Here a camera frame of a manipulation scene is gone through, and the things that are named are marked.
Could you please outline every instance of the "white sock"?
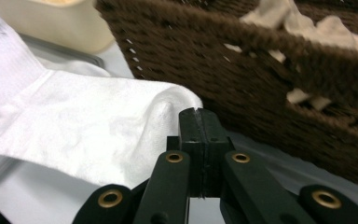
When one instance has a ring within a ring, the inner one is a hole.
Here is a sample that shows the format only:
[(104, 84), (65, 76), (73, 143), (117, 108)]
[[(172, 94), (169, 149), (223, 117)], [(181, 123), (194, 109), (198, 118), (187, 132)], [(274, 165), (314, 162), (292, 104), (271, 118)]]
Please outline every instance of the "white sock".
[(0, 19), (0, 106), (45, 72), (16, 32)]

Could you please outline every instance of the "brown wicker basket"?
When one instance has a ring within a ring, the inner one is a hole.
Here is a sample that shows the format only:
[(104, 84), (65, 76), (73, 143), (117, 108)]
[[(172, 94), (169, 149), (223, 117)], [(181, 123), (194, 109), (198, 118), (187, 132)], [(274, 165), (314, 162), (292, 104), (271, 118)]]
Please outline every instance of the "brown wicker basket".
[[(358, 1), (296, 3), (314, 21), (338, 15), (358, 34)], [(98, 0), (96, 7), (137, 78), (186, 86), (229, 129), (358, 184), (358, 52), (239, 23), (257, 4)], [(240, 46), (242, 53), (225, 43)], [(284, 53), (284, 64), (269, 56), (271, 49)], [(286, 93), (293, 87), (334, 104), (322, 112), (291, 105)]]

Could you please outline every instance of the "fabric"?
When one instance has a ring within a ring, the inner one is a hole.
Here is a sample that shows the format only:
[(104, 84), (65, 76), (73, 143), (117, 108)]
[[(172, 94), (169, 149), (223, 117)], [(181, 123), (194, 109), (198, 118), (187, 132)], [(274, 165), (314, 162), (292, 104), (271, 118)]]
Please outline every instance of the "fabric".
[[(261, 0), (259, 6), (242, 16), (240, 21), (269, 29), (283, 27), (288, 33), (301, 35), (312, 42), (358, 50), (358, 35), (351, 33), (339, 17), (328, 16), (314, 25), (310, 18), (298, 11), (294, 0)], [(279, 51), (270, 54), (279, 62), (284, 61), (284, 55)], [(312, 96), (298, 88), (287, 93), (287, 100), (292, 104), (309, 100), (309, 103), (317, 110), (322, 110), (331, 103), (327, 98)]]
[(43, 67), (0, 20), (0, 155), (133, 188), (177, 135), (178, 113), (202, 103), (181, 86), (89, 69)]

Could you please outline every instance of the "screw hole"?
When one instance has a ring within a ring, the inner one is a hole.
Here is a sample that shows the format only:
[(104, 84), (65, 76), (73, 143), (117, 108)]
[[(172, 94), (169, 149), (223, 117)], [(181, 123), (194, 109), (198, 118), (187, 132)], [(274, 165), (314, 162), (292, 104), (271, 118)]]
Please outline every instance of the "screw hole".
[(246, 163), (251, 160), (250, 157), (243, 153), (236, 153), (232, 156), (232, 159), (236, 162)]
[(179, 153), (171, 153), (167, 155), (166, 159), (169, 162), (179, 162), (183, 160), (183, 156)]
[(316, 190), (312, 192), (312, 198), (321, 206), (331, 209), (337, 209), (342, 205), (341, 201), (335, 195), (325, 190)]
[(166, 213), (156, 213), (150, 218), (150, 222), (152, 224), (167, 224), (168, 223), (168, 215)]
[(98, 198), (98, 205), (103, 208), (114, 207), (121, 203), (123, 195), (117, 189), (109, 189), (100, 195)]

